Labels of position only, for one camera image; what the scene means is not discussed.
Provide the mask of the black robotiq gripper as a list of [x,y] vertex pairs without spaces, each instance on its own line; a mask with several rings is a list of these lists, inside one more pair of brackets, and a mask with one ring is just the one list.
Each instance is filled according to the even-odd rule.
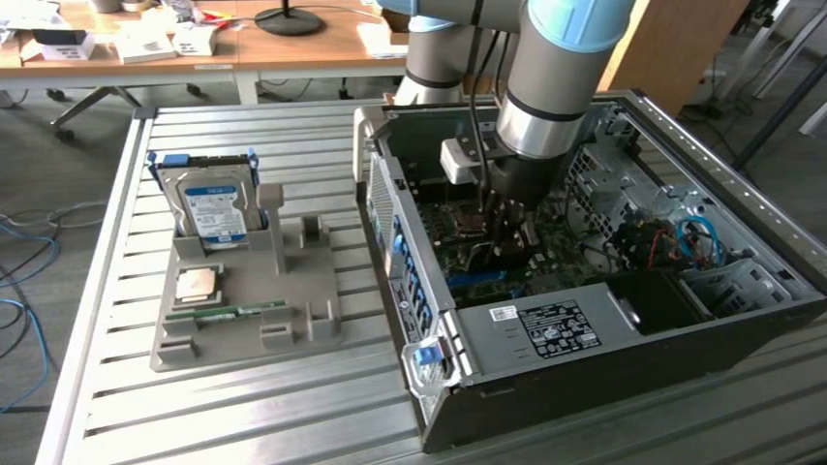
[[481,185],[481,215],[485,240],[475,264],[482,269],[526,266],[541,245],[537,210],[559,184],[562,158],[497,159]]

